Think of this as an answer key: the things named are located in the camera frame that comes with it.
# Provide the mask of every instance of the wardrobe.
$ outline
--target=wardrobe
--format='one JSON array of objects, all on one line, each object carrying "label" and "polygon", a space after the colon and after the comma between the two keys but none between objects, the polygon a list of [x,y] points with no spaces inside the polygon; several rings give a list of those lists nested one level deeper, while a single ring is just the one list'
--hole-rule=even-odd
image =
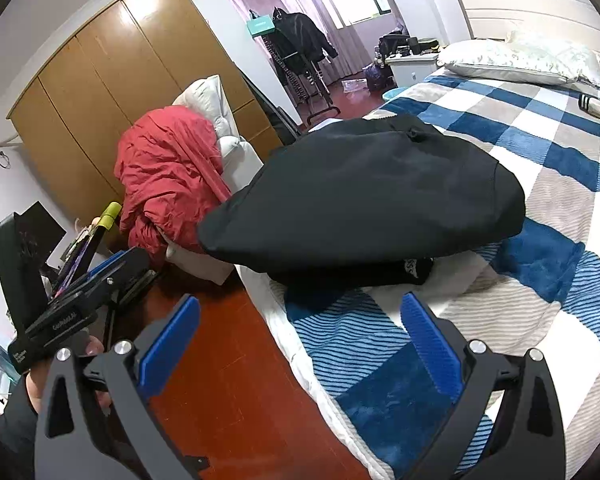
[{"label": "wardrobe", "polygon": [[54,199],[88,224],[124,199],[113,175],[120,135],[214,74],[241,136],[266,160],[280,140],[191,0],[113,2],[46,62],[8,118]]}]

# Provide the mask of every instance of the nightstand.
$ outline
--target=nightstand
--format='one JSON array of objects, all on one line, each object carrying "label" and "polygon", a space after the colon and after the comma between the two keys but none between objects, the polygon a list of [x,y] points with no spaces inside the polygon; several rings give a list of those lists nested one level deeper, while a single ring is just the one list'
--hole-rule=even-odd
[{"label": "nightstand", "polygon": [[408,88],[422,83],[424,78],[433,74],[438,66],[438,54],[419,54],[405,57],[388,57],[386,63],[394,73],[395,83]]}]

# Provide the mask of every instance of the power cord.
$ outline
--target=power cord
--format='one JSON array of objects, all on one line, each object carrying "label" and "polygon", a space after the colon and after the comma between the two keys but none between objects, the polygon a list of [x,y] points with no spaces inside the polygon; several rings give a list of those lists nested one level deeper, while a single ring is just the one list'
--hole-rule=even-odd
[{"label": "power cord", "polygon": [[10,170],[11,169],[11,161],[9,160],[9,156],[6,155],[4,153],[4,151],[0,150],[0,157],[3,158],[3,159],[5,159],[7,161],[6,164],[1,164],[0,163],[0,167],[3,168],[3,169],[5,169],[5,170]]}]

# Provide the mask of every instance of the plaid blanket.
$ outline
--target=plaid blanket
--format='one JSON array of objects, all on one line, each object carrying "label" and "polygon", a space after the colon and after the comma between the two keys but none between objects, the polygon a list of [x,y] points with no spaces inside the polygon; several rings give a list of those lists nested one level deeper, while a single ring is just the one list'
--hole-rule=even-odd
[{"label": "plaid blanket", "polygon": [[[438,259],[425,285],[317,294],[238,268],[299,383],[372,478],[407,473],[451,407],[400,322],[410,290],[468,340],[544,352],[568,479],[599,444],[600,120],[580,110],[581,91],[600,99],[584,85],[467,80],[442,69],[367,117],[417,115],[489,152],[525,191],[519,235]],[[480,457],[500,401],[493,394],[459,470]]]}]

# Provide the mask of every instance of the metal screw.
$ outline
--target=metal screw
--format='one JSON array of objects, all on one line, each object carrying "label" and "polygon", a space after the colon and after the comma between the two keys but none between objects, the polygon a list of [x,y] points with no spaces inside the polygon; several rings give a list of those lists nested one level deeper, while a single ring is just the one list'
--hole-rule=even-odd
[{"label": "metal screw", "polygon": [[487,345],[479,339],[474,339],[469,343],[469,350],[474,354],[484,354],[487,351]]},{"label": "metal screw", "polygon": [[531,357],[534,361],[542,361],[542,359],[544,359],[544,354],[537,348],[532,348],[529,350],[529,357]]},{"label": "metal screw", "polygon": [[66,361],[69,357],[71,357],[71,350],[68,348],[61,348],[58,350],[56,357],[59,361]]},{"label": "metal screw", "polygon": [[116,343],[116,345],[113,347],[113,350],[118,355],[125,355],[131,352],[132,348],[133,345],[131,344],[131,341],[123,339],[122,341],[118,341]]}]

